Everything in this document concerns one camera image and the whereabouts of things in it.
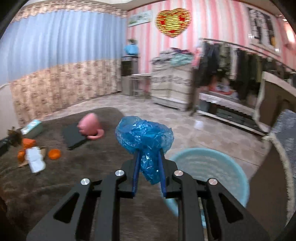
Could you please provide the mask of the orange peel piece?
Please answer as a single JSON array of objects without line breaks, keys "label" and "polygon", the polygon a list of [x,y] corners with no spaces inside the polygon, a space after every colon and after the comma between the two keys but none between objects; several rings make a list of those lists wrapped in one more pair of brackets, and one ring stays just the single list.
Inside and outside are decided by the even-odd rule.
[{"label": "orange peel piece", "polygon": [[18,162],[21,164],[25,161],[25,155],[26,155],[26,152],[25,150],[20,150],[18,151],[18,155],[17,155],[17,158],[18,158]]}]

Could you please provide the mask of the orange snack bag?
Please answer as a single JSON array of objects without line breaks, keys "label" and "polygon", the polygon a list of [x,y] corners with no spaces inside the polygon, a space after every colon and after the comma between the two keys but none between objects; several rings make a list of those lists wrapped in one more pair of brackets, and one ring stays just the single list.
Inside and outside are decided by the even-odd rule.
[{"label": "orange snack bag", "polygon": [[31,139],[31,138],[23,138],[22,139],[22,145],[24,149],[30,149],[32,147],[35,147],[36,144],[36,140]]}]

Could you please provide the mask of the white paper receipt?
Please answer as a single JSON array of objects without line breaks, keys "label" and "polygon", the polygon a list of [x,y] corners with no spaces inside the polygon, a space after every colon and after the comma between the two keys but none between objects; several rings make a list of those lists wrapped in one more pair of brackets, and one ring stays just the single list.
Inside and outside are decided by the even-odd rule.
[{"label": "white paper receipt", "polygon": [[26,149],[26,160],[29,163],[32,173],[38,173],[46,168],[41,149],[39,147],[32,147]]}]

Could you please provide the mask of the gold foil wrapper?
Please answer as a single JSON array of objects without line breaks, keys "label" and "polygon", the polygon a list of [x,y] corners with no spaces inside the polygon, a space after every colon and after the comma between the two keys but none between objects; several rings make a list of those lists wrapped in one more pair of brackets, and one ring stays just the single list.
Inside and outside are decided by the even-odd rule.
[{"label": "gold foil wrapper", "polygon": [[18,168],[29,165],[33,173],[45,169],[45,158],[47,154],[47,147],[31,147],[26,150],[18,152]]}]

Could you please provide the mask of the orange round lid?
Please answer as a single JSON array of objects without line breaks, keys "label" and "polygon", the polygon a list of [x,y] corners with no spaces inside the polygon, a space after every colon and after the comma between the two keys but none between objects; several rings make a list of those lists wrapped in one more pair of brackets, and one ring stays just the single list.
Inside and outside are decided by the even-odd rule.
[{"label": "orange round lid", "polygon": [[48,157],[51,160],[57,160],[61,157],[61,151],[59,149],[50,149],[48,151]]}]

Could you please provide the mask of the blue plastic bag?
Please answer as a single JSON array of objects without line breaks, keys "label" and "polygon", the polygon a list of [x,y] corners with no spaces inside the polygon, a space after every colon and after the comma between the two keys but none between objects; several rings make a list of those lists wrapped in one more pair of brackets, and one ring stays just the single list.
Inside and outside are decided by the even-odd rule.
[{"label": "blue plastic bag", "polygon": [[172,146],[174,134],[171,128],[161,123],[142,120],[138,116],[125,116],[115,129],[119,144],[129,153],[141,151],[140,171],[149,183],[160,182],[158,153],[166,153]]}]

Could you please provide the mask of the light blue cardboard box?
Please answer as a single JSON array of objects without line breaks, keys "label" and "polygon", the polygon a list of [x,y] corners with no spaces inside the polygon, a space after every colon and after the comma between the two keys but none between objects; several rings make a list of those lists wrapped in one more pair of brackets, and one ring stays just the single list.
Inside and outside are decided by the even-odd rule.
[{"label": "light blue cardboard box", "polygon": [[43,123],[39,120],[33,120],[21,129],[24,138],[34,139],[43,132]]}]

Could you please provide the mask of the light blue laundry basket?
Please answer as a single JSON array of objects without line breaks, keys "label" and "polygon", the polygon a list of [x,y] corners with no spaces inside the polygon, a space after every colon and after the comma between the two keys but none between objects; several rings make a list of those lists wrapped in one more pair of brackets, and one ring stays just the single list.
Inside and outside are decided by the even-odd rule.
[{"label": "light blue laundry basket", "polygon": [[207,148],[189,148],[178,152],[171,160],[194,179],[217,179],[246,207],[250,195],[248,178],[243,169],[227,154]]}]

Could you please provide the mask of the brown shaggy carpet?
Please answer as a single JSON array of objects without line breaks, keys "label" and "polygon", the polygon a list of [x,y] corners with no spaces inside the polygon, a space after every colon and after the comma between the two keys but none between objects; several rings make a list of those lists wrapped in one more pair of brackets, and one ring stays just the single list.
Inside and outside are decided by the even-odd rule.
[{"label": "brown shaggy carpet", "polygon": [[[46,160],[46,168],[33,174],[29,166],[18,166],[18,148],[1,157],[1,204],[7,220],[1,221],[1,240],[25,240],[28,232],[81,179],[105,178],[132,156],[118,143],[115,128],[122,119],[116,108],[98,108],[105,134],[69,150],[62,128],[77,123],[85,113],[43,122],[38,145],[59,149],[58,160]],[[178,219],[168,209],[157,185],[139,177],[135,198],[120,202],[121,240],[177,240]]]}]

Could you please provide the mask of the black flat case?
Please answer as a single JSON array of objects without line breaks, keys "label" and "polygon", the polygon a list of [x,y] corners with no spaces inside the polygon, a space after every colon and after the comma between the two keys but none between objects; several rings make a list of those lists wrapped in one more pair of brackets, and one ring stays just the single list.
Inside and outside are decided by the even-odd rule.
[{"label": "black flat case", "polygon": [[62,136],[69,150],[73,150],[87,141],[86,137],[79,132],[77,125],[77,123],[73,123],[62,128]]}]

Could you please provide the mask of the pink pig mug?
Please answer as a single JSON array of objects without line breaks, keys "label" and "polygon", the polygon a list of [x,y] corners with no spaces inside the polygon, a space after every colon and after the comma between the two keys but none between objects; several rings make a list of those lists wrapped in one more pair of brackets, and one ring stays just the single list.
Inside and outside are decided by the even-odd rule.
[{"label": "pink pig mug", "polygon": [[104,136],[104,129],[95,113],[86,114],[78,123],[79,133],[88,140],[98,140]]}]

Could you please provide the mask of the low shelf with lace cover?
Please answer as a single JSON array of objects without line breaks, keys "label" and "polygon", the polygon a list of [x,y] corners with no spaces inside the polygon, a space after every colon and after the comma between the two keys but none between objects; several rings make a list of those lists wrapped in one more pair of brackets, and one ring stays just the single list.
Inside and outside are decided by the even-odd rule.
[{"label": "low shelf with lace cover", "polygon": [[256,135],[264,136],[270,131],[270,126],[259,121],[254,107],[215,92],[200,92],[198,113]]}]

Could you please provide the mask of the cloth covered cabinet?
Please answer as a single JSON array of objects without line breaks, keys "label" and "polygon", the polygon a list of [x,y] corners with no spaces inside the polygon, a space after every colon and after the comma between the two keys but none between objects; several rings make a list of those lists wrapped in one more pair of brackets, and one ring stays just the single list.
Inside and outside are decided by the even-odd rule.
[{"label": "cloth covered cabinet", "polygon": [[151,73],[151,98],[156,104],[186,111],[192,103],[193,81],[190,64],[173,66],[154,63]]}]

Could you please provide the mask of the blue and floral curtain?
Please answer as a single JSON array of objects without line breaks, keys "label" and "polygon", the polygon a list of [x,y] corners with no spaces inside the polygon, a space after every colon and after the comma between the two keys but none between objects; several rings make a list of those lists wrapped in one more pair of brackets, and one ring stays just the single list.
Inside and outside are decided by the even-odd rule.
[{"label": "blue and floral curtain", "polygon": [[20,125],[121,90],[127,12],[97,1],[20,8],[1,37],[1,81]]}]

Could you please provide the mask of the small white stool table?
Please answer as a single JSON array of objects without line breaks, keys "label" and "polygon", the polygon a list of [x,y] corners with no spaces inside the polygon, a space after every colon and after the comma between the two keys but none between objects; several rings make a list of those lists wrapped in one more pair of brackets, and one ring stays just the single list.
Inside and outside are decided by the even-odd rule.
[{"label": "small white stool table", "polygon": [[130,80],[132,81],[132,95],[134,97],[149,98],[151,76],[150,73],[132,74],[130,76]]}]

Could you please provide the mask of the grey patterned sofa cover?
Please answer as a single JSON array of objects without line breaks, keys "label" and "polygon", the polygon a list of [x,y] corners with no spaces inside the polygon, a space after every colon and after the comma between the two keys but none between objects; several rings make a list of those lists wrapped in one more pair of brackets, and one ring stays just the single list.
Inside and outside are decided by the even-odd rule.
[{"label": "grey patterned sofa cover", "polygon": [[280,155],[287,183],[287,221],[290,221],[295,212],[295,112],[282,111],[262,139],[271,142]]}]

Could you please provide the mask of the pile of folded clothes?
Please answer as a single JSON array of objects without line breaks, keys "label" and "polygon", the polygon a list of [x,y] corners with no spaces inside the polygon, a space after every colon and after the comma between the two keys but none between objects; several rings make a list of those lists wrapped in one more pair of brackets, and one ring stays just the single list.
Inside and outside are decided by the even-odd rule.
[{"label": "pile of folded clothes", "polygon": [[170,64],[171,66],[183,66],[191,64],[194,55],[189,50],[181,50],[179,48],[169,48],[161,51],[159,56],[154,57],[152,64]]}]

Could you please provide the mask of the grey water dispenser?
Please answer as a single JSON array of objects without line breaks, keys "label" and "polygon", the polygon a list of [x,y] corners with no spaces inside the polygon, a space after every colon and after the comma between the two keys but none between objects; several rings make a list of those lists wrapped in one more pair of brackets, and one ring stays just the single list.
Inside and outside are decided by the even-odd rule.
[{"label": "grey water dispenser", "polygon": [[131,76],[138,73],[138,56],[127,55],[121,58],[121,89],[123,95],[132,95]]}]

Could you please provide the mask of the clothes rack with garments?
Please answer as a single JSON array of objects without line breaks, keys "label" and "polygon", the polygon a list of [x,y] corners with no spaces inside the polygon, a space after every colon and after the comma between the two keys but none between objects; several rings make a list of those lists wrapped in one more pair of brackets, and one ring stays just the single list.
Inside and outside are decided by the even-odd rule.
[{"label": "clothes rack with garments", "polygon": [[263,72],[295,87],[295,71],[262,53],[225,41],[202,38],[193,60],[193,83],[239,101],[259,94]]}]

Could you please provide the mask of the brown side table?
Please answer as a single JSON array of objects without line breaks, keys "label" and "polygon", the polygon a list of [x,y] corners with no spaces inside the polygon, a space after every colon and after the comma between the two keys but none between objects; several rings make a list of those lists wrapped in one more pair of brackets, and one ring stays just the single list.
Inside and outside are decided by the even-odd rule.
[{"label": "brown side table", "polygon": [[295,87],[269,72],[263,72],[253,120],[262,132],[267,133],[285,109],[295,111]]}]

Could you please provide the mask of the blue covered water bottle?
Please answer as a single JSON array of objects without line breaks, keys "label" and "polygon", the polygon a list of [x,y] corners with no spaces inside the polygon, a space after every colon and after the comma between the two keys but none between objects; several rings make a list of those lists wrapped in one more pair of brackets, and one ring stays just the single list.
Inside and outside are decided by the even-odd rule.
[{"label": "blue covered water bottle", "polygon": [[128,39],[128,44],[124,47],[124,51],[127,55],[138,56],[139,48],[137,46],[137,40]]}]

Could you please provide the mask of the red heart wall decoration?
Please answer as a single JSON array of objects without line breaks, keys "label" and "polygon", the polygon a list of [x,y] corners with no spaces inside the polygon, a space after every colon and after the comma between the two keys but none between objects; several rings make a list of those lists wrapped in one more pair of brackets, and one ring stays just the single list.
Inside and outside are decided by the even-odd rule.
[{"label": "red heart wall decoration", "polygon": [[160,11],[155,20],[157,29],[170,38],[180,35],[190,23],[190,12],[184,8]]}]

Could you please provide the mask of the landscape wall picture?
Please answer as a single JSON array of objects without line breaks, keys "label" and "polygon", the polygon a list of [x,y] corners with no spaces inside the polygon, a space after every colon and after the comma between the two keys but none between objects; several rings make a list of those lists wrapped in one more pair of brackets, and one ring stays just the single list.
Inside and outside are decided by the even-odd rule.
[{"label": "landscape wall picture", "polygon": [[130,14],[128,13],[128,18],[127,18],[127,26],[133,27],[141,24],[146,24],[151,22],[153,19],[153,12],[152,10],[148,11],[142,11],[137,14]]}]

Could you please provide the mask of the framed window wall picture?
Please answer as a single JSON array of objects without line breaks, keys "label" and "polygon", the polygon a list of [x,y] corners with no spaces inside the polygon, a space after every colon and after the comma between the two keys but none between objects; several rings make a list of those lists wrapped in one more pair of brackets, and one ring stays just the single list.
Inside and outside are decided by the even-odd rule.
[{"label": "framed window wall picture", "polygon": [[275,52],[277,48],[276,39],[270,15],[249,6],[246,9],[250,21],[250,38],[252,44]]}]

